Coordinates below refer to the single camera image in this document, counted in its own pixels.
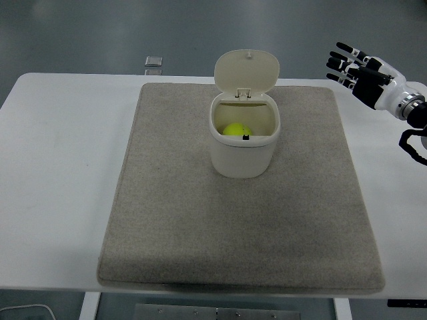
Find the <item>gray floor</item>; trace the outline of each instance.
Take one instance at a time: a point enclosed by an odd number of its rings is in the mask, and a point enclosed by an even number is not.
[[[141,75],[148,55],[163,57],[164,75],[212,76],[223,53],[261,49],[281,78],[325,79],[337,41],[427,84],[426,37],[424,0],[1,0],[0,105],[24,73]]]
[[[79,320],[84,292],[0,290],[0,309],[46,305],[57,320]],[[0,312],[0,320],[52,320],[45,307],[21,307]]]

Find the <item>white cable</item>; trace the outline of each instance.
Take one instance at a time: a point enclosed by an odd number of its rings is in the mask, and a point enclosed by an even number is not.
[[[42,307],[42,308],[46,308],[47,310],[49,310],[53,320],[56,320],[51,308],[49,308],[46,305],[39,305],[39,304],[35,304],[35,305],[15,305],[13,307],[6,307],[6,308],[2,308],[0,309],[0,312],[5,311],[5,310],[11,310],[11,309],[21,309],[21,308],[32,308],[32,307]]]

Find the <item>metal plate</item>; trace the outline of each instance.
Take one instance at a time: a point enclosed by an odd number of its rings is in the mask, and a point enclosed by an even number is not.
[[[183,305],[135,305],[133,320],[300,320],[296,311],[232,309]]]
[[[217,320],[300,320],[296,311],[218,308]]]
[[[133,320],[216,320],[216,308],[192,307],[186,305],[146,305],[135,306]]]
[[[149,55],[145,60],[146,67],[160,67],[163,57],[154,57],[153,55]]]
[[[161,69],[146,69],[145,75],[161,75]]]

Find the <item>gray mat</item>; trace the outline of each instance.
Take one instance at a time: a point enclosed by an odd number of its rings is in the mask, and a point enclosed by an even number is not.
[[[214,85],[143,86],[103,249],[103,285],[369,293],[384,278],[331,90],[274,87],[282,132],[267,171],[210,163]]]

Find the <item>black cable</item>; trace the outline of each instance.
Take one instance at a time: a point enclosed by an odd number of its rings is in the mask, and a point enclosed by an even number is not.
[[[417,135],[419,137],[427,137],[427,127],[425,127],[423,130],[415,130],[415,129],[409,129],[402,133],[402,136],[399,140],[399,146],[405,150],[409,155],[415,160],[416,162],[421,163],[422,165],[427,165],[427,159],[421,157],[416,150],[408,143],[408,139],[412,135]]]

